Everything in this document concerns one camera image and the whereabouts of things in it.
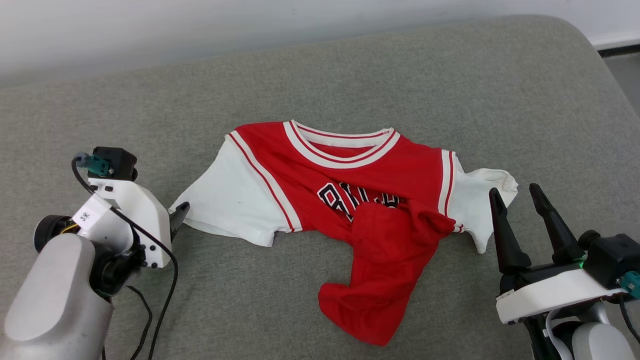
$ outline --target white sleeve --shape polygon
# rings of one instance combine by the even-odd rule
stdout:
[[[465,173],[455,153],[451,153],[450,159],[453,185],[447,216],[456,221],[454,232],[470,233],[478,253],[483,254],[493,232],[489,190],[497,188],[504,205],[509,206],[518,194],[518,183],[504,170],[480,168]]]
[[[239,146],[227,135],[213,164],[178,197],[169,211],[188,201],[191,209],[185,224],[270,247],[275,231],[292,229],[264,174],[258,173],[256,166],[266,170],[252,164],[251,161],[257,161],[253,154],[247,154],[248,147],[243,152]]]

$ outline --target white wall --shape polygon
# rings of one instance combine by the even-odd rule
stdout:
[[[521,13],[640,44],[640,0],[0,0],[0,86]]]

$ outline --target gray floor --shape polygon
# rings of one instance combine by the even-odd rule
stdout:
[[[640,53],[605,58],[611,74],[640,114]]]

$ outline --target black cable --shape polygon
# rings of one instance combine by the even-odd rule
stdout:
[[[83,188],[86,191],[88,191],[90,194],[94,194],[95,192],[91,189],[89,184],[87,184],[87,182],[82,178],[82,176],[80,176],[80,173],[78,172],[76,162],[78,162],[79,160],[81,160],[80,157],[75,157],[73,159],[73,161],[71,162],[71,169],[73,170],[76,179],[83,186]],[[160,249],[162,249],[164,252],[167,253],[167,255],[169,255],[169,258],[173,262],[173,281],[171,283],[171,288],[169,288],[169,293],[166,296],[166,300],[164,301],[164,306],[162,308],[162,311],[160,312],[160,317],[158,318],[158,323],[156,324],[156,330],[154,331],[154,337],[151,340],[151,347],[149,348],[148,360],[151,360],[154,355],[154,349],[156,347],[156,341],[157,341],[158,333],[160,332],[160,326],[162,325],[162,320],[164,319],[164,314],[166,313],[166,310],[169,307],[169,302],[171,302],[171,297],[173,296],[175,285],[178,283],[178,260],[175,258],[171,250],[169,250],[166,246],[164,246],[164,244],[161,243],[158,239],[156,239],[153,235],[149,234],[148,231],[140,227],[140,225],[136,224],[133,220],[128,218],[126,215],[121,213],[119,210],[117,210],[113,206],[111,206],[109,210],[111,210],[111,212],[114,213],[117,217],[127,222],[127,224],[132,226],[135,230],[138,230],[139,232],[143,233],[147,238],[151,239],[151,241],[156,243],[156,245],[158,245]]]
[[[620,299],[620,312],[622,313],[622,318],[625,319],[625,324],[629,328],[631,335],[636,338],[637,342],[640,343],[640,335],[638,335],[637,331],[634,329],[633,324],[631,324],[631,319],[629,318],[629,314],[627,313],[627,308],[625,307],[625,301]]]
[[[140,336],[140,344],[138,344],[138,348],[133,353],[133,356],[131,356],[131,360],[134,360],[138,357],[138,354],[140,354],[140,351],[142,350],[142,346],[145,344],[145,340],[147,339],[147,333],[149,332],[149,328],[151,327],[151,321],[153,320],[154,315],[153,313],[151,313],[151,308],[149,307],[149,304],[147,304],[147,301],[145,300],[145,297],[144,295],[142,295],[140,290],[130,285],[127,285],[127,287],[129,288],[129,290],[138,294],[138,296],[140,297],[140,300],[142,300],[142,304],[145,305],[145,309],[147,309],[147,313],[149,314],[147,319],[147,324],[145,325],[145,329],[142,330],[142,336]]]

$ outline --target shirt's right sleeve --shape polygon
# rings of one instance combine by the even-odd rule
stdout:
[[[282,192],[273,176],[233,132],[225,137],[213,164],[169,210],[174,211],[188,201],[191,209],[185,224],[207,233],[243,238],[270,247],[276,231],[297,230],[285,216],[276,197],[278,191]]]

